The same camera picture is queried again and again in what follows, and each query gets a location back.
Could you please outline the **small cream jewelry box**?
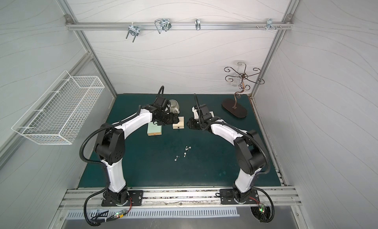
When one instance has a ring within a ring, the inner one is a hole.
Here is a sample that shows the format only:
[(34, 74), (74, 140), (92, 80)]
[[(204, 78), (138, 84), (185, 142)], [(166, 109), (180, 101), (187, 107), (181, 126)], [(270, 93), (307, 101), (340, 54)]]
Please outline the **small cream jewelry box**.
[(179, 118), (179, 122), (172, 125), (173, 129), (184, 129), (185, 128), (184, 117), (178, 117), (178, 118)]

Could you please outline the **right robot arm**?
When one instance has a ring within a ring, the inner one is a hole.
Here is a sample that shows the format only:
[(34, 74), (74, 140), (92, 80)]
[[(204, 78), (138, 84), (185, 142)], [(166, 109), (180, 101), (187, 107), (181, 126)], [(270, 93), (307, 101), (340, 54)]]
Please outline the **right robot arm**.
[(205, 130), (220, 136), (234, 146), (240, 171), (233, 184), (232, 193), (236, 202), (244, 203), (255, 190), (256, 178), (261, 174), (268, 174), (271, 169), (261, 138), (257, 132), (241, 130), (213, 116), (207, 105), (199, 104), (196, 94), (194, 99), (195, 106), (192, 108), (194, 116), (188, 120), (187, 125), (190, 129)]

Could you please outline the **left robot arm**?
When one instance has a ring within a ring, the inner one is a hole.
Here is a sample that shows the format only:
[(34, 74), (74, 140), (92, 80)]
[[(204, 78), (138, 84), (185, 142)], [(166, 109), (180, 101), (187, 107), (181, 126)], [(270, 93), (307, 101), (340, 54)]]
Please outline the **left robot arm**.
[[(84, 140), (79, 150), (79, 157), (86, 163), (99, 164), (105, 170), (107, 186), (104, 192), (106, 199), (110, 198), (116, 204), (124, 205), (129, 198), (122, 167), (126, 138), (148, 123), (164, 126), (178, 122), (178, 114), (170, 112), (170, 101), (162, 94), (158, 94), (153, 104), (139, 106), (135, 114), (116, 123), (103, 124)], [(94, 151), (100, 161), (90, 160), (84, 156), (84, 149), (94, 136), (97, 136)]]

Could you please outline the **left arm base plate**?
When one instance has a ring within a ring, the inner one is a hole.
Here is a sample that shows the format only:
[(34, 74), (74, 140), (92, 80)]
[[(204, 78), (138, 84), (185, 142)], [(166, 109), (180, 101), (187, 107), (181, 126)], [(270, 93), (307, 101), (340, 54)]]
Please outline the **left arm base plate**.
[(140, 206), (142, 204), (143, 191), (131, 190), (119, 193), (107, 190), (103, 194), (102, 207), (113, 206)]

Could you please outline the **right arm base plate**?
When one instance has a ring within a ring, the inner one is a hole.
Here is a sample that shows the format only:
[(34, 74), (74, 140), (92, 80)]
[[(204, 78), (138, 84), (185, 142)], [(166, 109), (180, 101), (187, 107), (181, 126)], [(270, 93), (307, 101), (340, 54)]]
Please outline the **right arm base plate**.
[(231, 204), (260, 204), (259, 195), (256, 189), (250, 189), (245, 193), (241, 193), (238, 189), (220, 189), (215, 193), (220, 198), (222, 205)]

